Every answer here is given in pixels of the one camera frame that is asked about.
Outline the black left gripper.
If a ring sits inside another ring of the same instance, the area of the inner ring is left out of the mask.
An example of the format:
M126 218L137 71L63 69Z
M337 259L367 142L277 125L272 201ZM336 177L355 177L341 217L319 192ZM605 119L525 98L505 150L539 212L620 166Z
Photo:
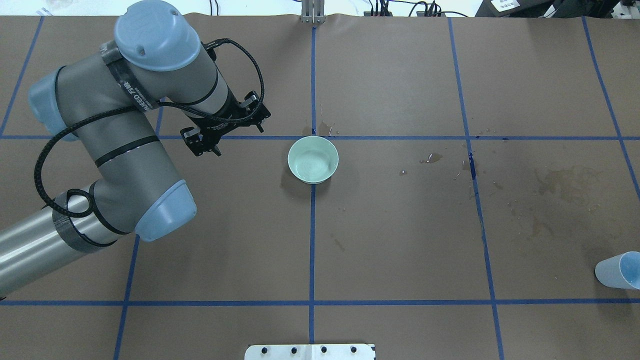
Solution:
M211 114L223 119L239 119L241 117L241 109L238 102L229 102L219 111L211 112ZM218 147L218 142L221 137L240 127L237 123L208 120L196 115L192 116L192 121L198 127L183 128L181 130L181 137L195 157L200 157L205 153L203 143L207 144L208 152L214 153L217 157L221 157L222 152Z

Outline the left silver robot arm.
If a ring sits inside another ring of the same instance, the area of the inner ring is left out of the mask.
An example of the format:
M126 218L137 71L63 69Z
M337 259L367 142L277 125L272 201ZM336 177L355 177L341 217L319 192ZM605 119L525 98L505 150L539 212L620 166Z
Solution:
M217 66L215 48L225 43L201 41L172 3L141 0L98 51L30 87L30 109L51 134L33 169L43 205L1 231L2 301L127 235L161 239L195 217L194 196L147 114L183 112L192 121L180 133L187 147L218 154L221 137L256 111ZM45 162L64 141L80 141L100 177L50 195Z

